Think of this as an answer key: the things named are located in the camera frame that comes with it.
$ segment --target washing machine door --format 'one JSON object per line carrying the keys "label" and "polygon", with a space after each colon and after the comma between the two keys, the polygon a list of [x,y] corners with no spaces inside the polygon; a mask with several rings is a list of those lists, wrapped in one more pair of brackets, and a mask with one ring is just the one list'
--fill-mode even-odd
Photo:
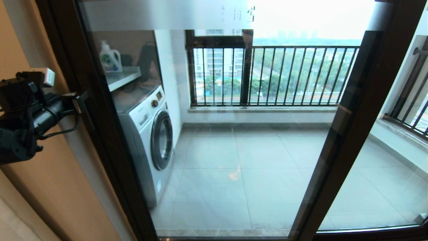
{"label": "washing machine door", "polygon": [[166,111],[160,111],[155,116],[150,149],[156,169],[165,169],[172,155],[172,125]]}

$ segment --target gray floor tile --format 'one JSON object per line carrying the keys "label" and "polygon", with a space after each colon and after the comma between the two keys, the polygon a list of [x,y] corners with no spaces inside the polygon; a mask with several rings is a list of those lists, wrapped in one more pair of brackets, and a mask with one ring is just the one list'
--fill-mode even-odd
{"label": "gray floor tile", "polygon": [[310,134],[280,137],[299,168],[314,168],[324,146],[325,136]]}
{"label": "gray floor tile", "polygon": [[187,154],[189,152],[189,146],[191,137],[189,136],[180,136],[180,138],[177,141],[177,144],[175,145],[174,151],[175,151],[175,157],[174,157],[174,164],[172,166],[173,169],[175,168],[183,168],[184,164],[187,160]]}
{"label": "gray floor tile", "polygon": [[290,229],[298,211],[279,201],[248,202],[248,209],[253,229]]}
{"label": "gray floor tile", "polygon": [[428,185],[407,167],[360,168],[359,172],[401,213],[408,224],[428,212]]}
{"label": "gray floor tile", "polygon": [[246,202],[239,169],[184,169],[177,202]]}
{"label": "gray floor tile", "polygon": [[193,137],[185,168],[237,168],[238,151],[234,137]]}
{"label": "gray floor tile", "polygon": [[153,224],[156,229],[168,228],[171,222],[171,215],[177,197],[183,169],[173,169],[169,176],[168,183],[158,205],[150,210]]}
{"label": "gray floor tile", "polygon": [[309,183],[315,168],[299,168],[305,180]]}
{"label": "gray floor tile", "polygon": [[406,223],[388,200],[355,169],[349,172],[327,214],[337,229]]}
{"label": "gray floor tile", "polygon": [[161,200],[167,202],[175,202],[177,197],[178,189],[180,187],[181,177],[183,174],[183,169],[172,169],[171,174],[169,175],[168,183],[166,184],[165,190]]}
{"label": "gray floor tile", "polygon": [[242,168],[297,167],[278,136],[236,137]]}
{"label": "gray floor tile", "polygon": [[[151,210],[156,229],[184,236],[287,232],[327,132],[185,128],[164,198]],[[320,229],[411,224],[417,214],[428,211],[427,186],[367,140]]]}
{"label": "gray floor tile", "polygon": [[329,129],[278,129],[278,135],[281,137],[293,138],[295,136],[319,136],[319,137],[327,137]]}
{"label": "gray floor tile", "polygon": [[242,169],[248,202],[283,202],[294,210],[306,191],[307,182],[297,168]]}
{"label": "gray floor tile", "polygon": [[174,221],[171,220],[174,204],[175,202],[163,200],[155,208],[150,210],[150,215],[156,230],[169,229],[171,225],[174,225]]}
{"label": "gray floor tile", "polygon": [[204,126],[194,130],[193,136],[233,136],[232,127]]}
{"label": "gray floor tile", "polygon": [[233,127],[235,136],[278,136],[278,130],[272,127]]}
{"label": "gray floor tile", "polygon": [[170,229],[251,228],[246,202],[177,202],[171,219]]}
{"label": "gray floor tile", "polygon": [[366,140],[352,167],[404,167],[404,164],[374,142]]}

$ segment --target balcony railing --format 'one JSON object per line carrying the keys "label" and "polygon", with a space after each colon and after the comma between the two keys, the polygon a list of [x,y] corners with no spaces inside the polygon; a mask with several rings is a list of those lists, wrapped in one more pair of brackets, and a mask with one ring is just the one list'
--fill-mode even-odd
{"label": "balcony railing", "polygon": [[428,39],[423,50],[414,50],[413,54],[419,56],[397,103],[387,116],[389,120],[428,139],[428,72],[424,68],[428,55]]}
{"label": "balcony railing", "polygon": [[193,68],[193,106],[336,105],[359,46],[253,46],[247,60],[243,48],[220,49],[193,49],[193,61],[202,59]]}

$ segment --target shelf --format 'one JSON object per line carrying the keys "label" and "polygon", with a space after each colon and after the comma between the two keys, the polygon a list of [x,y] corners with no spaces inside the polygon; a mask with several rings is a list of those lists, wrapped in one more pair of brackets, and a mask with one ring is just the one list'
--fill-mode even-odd
{"label": "shelf", "polygon": [[122,73],[107,73],[106,79],[110,92],[141,76],[139,67],[125,66]]}

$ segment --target front-loading washing machine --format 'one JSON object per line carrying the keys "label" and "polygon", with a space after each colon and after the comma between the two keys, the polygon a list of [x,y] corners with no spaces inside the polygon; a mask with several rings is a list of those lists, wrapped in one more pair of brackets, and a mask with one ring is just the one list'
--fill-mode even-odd
{"label": "front-loading washing machine", "polygon": [[162,87],[118,115],[147,204],[153,208],[162,197],[174,158],[171,119]]}

